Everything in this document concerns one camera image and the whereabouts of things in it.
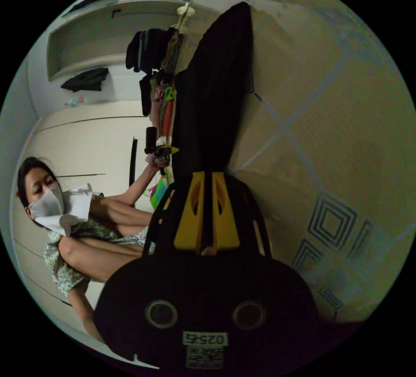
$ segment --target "qr code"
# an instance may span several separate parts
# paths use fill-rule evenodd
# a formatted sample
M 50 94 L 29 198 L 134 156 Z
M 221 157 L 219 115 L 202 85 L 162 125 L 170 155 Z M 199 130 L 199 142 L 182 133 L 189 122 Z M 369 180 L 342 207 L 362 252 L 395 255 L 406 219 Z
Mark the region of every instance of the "qr code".
M 188 347 L 187 368 L 220 370 L 222 364 L 222 348 Z

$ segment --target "black hair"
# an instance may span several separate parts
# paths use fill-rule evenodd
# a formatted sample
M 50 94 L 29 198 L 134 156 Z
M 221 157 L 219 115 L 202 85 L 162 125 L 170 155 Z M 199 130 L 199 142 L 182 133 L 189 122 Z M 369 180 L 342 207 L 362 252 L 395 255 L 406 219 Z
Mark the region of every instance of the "black hair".
M 59 185 L 58 180 L 56 179 L 56 176 L 52 172 L 52 170 L 49 168 L 48 165 L 46 165 L 43 161 L 38 159 L 37 157 L 27 157 L 23 163 L 20 165 L 19 172 L 17 173 L 17 193 L 20 199 L 20 202 L 22 203 L 24 208 L 27 208 L 29 206 L 29 201 L 27 200 L 27 193 L 26 193 L 26 175 L 32 170 L 32 169 L 43 169 L 45 172 L 47 172 L 51 178 L 54 180 L 54 182 L 58 183 L 59 188 L 61 187 Z M 44 228 L 43 225 L 40 225 L 35 220 L 32 220 L 37 226 Z

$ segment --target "white wall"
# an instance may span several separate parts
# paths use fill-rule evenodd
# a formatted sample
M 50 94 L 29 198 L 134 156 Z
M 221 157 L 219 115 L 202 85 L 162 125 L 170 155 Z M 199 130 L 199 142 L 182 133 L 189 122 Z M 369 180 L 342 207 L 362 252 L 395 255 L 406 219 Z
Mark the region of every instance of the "white wall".
M 77 100 L 82 96 L 85 103 L 102 103 L 108 101 L 135 101 L 140 100 L 139 81 L 144 73 L 134 73 L 132 69 L 127 70 L 124 65 L 109 66 L 110 74 L 103 83 L 101 92 L 80 91 L 73 94 L 62 89 L 63 82 L 74 75 L 66 75 L 57 80 L 49 82 L 46 70 L 46 47 L 51 31 L 57 29 L 68 20 L 78 17 L 87 12 L 101 8 L 109 4 L 117 4 L 120 0 L 103 0 L 85 7 L 77 12 L 62 18 L 58 17 L 48 29 L 40 36 L 29 52 L 28 81 L 29 90 L 36 111 L 40 116 L 45 116 L 65 109 L 65 103 L 71 99 Z
M 27 91 L 26 61 L 27 57 L 12 81 L 0 113 L 0 230 L 15 268 L 16 255 L 10 239 L 9 226 L 10 189 L 20 151 L 30 130 L 38 121 Z

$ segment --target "clothes hanger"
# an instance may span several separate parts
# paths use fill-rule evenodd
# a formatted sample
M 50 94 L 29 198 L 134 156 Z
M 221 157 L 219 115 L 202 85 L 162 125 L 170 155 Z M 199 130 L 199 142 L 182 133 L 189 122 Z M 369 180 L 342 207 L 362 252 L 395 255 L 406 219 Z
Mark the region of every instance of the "clothes hanger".
M 189 2 L 187 2 L 184 6 L 179 7 L 176 11 L 178 12 L 179 21 L 172 27 L 179 30 L 181 34 L 186 34 L 188 32 L 188 28 L 185 26 L 185 23 L 189 17 L 192 17 L 195 14 L 195 10 L 190 6 Z

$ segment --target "knee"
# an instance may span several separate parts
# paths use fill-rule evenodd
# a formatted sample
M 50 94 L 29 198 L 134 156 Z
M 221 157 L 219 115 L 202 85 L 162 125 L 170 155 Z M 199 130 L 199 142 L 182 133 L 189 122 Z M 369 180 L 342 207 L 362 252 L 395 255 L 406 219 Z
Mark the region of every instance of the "knee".
M 72 264 L 74 260 L 74 253 L 77 242 L 72 237 L 63 236 L 58 244 L 59 253 L 62 258 L 68 263 Z

